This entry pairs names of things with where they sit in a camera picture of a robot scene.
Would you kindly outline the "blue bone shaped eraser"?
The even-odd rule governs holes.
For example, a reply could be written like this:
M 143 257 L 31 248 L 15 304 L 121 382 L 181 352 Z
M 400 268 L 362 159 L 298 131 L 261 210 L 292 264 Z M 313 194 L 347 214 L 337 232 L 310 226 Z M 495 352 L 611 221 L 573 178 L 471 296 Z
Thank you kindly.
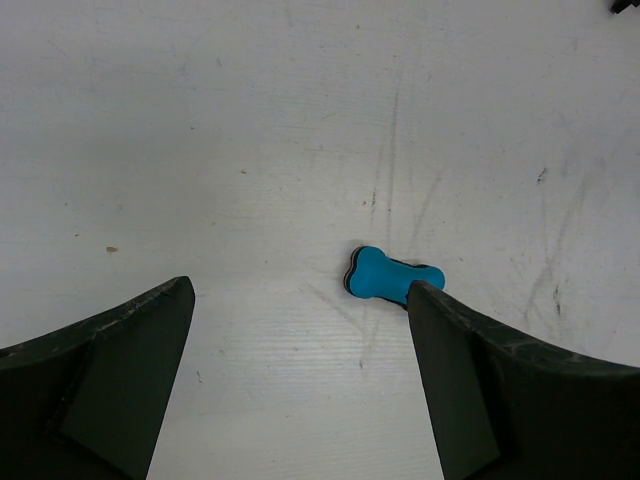
M 440 290 L 446 285 L 445 274 L 437 267 L 401 262 L 375 246 L 364 245 L 352 252 L 343 285 L 356 298 L 377 298 L 406 309 L 409 290 L 415 281 L 429 283 Z

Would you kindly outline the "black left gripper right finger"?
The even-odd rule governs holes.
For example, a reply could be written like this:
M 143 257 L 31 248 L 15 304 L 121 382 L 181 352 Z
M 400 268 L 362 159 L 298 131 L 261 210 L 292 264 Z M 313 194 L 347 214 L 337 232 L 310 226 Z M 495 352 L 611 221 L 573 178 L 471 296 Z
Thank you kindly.
M 639 371 L 539 340 L 424 282 L 408 317 L 448 479 L 635 479 Z

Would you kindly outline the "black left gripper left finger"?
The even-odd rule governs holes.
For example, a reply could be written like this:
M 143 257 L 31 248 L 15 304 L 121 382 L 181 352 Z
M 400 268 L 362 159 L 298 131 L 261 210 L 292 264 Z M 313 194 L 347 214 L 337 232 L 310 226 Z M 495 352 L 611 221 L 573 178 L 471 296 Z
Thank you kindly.
M 194 307 L 175 277 L 2 349 L 2 478 L 146 478 Z

